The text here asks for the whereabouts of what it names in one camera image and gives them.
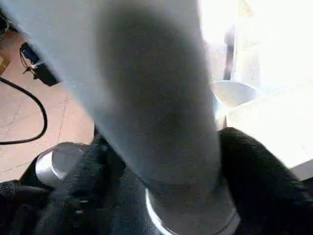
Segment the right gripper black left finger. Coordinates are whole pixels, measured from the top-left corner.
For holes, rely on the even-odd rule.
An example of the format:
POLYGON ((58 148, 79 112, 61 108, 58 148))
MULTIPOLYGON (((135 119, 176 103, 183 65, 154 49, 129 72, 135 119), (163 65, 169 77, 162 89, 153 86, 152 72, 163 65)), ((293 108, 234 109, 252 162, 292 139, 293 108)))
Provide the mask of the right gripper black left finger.
POLYGON ((49 235, 150 235, 142 181, 102 136, 52 193, 49 235))

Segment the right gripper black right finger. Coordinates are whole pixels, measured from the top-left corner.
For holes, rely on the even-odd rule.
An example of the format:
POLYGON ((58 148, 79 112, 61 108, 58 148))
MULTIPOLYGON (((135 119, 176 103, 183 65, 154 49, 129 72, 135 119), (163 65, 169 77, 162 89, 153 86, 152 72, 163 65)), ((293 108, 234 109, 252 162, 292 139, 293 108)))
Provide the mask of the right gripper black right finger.
POLYGON ((237 235, 311 235, 313 191, 263 144, 227 127, 218 131, 222 170, 240 216, 237 235))

